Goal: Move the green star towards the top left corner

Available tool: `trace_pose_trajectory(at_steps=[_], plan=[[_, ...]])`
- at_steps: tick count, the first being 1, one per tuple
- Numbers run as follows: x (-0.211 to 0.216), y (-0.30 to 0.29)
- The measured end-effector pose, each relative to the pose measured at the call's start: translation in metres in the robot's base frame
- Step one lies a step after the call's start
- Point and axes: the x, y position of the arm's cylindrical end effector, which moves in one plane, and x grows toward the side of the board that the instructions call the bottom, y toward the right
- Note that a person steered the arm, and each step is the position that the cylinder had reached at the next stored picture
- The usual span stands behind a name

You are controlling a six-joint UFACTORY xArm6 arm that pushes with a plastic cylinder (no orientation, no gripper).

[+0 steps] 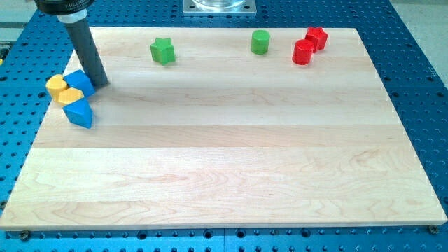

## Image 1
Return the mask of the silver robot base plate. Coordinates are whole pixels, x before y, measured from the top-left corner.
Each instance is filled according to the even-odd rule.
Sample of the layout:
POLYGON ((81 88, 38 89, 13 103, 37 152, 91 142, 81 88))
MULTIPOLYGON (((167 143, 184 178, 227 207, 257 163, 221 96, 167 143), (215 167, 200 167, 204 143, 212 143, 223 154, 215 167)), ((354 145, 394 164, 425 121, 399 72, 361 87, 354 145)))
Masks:
POLYGON ((255 15, 256 0, 182 0, 183 14, 205 15, 255 15))

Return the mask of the black robot arm end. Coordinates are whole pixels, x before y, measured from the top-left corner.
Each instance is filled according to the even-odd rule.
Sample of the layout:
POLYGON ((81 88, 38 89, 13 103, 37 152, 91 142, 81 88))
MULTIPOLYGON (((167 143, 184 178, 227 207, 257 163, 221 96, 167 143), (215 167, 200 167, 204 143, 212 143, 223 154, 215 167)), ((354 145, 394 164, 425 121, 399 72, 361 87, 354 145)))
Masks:
POLYGON ((49 15, 69 15, 85 10, 95 0, 34 0, 36 7, 49 15))

